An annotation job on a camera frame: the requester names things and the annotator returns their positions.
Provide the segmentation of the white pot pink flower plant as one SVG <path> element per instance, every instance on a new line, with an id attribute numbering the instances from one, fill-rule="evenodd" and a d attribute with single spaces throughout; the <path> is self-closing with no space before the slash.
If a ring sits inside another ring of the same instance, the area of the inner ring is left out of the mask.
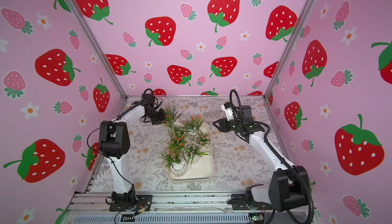
<path id="1" fill-rule="evenodd" d="M 200 132 L 195 136 L 195 143 L 200 147 L 208 147 L 210 144 L 210 136 L 207 133 Z"/>

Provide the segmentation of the white pot orange flower plant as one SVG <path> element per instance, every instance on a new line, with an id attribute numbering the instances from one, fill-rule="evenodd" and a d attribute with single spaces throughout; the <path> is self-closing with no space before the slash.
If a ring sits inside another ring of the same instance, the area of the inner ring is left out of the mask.
<path id="1" fill-rule="evenodd" d="M 196 136 L 201 132 L 201 127 L 204 121 L 205 117 L 203 115 L 192 115 L 190 119 L 187 119 L 184 122 L 183 125 L 188 134 Z"/>

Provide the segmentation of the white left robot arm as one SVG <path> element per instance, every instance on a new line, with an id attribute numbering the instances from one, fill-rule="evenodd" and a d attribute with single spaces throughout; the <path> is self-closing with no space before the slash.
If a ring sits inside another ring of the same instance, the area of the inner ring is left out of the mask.
<path id="1" fill-rule="evenodd" d="M 149 118 L 153 125 L 160 125 L 165 120 L 165 112 L 160 105 L 139 101 L 117 118 L 101 122 L 99 128 L 99 152 L 108 161 L 113 178 L 110 208 L 114 210 L 132 210 L 137 206 L 138 198 L 134 184 L 129 180 L 126 155 L 131 144 L 128 126 L 140 118 Z"/>

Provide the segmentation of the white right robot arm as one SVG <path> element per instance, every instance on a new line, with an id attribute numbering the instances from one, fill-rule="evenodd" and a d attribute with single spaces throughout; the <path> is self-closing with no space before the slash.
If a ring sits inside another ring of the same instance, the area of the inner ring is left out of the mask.
<path id="1" fill-rule="evenodd" d="M 268 140 L 271 128 L 258 121 L 247 119 L 219 119 L 213 125 L 222 133 L 239 133 L 260 155 L 271 171 L 269 187 L 254 185 L 245 193 L 250 208 L 268 204 L 277 212 L 308 206 L 309 215 L 314 213 L 314 202 L 308 186 L 308 174 L 304 167 L 295 166 Z"/>

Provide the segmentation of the potted plant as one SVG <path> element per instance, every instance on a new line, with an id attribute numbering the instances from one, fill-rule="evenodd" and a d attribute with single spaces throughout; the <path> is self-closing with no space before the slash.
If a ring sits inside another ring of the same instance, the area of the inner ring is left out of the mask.
<path id="1" fill-rule="evenodd" d="M 210 152 L 205 151 L 206 146 L 201 144 L 191 144 L 184 148 L 185 162 L 187 165 L 197 164 L 204 156 L 211 155 Z"/>
<path id="2" fill-rule="evenodd" d="M 169 130 L 169 141 L 163 153 L 160 153 L 160 159 L 165 162 L 165 166 L 176 177 L 182 177 L 187 171 L 187 162 L 183 153 L 186 146 L 186 130 L 181 127 L 173 127 Z"/>
<path id="3" fill-rule="evenodd" d="M 181 122 L 181 115 L 183 112 L 179 112 L 176 105 L 166 105 L 164 109 L 165 120 L 163 126 L 166 129 L 182 128 L 183 123 Z"/>

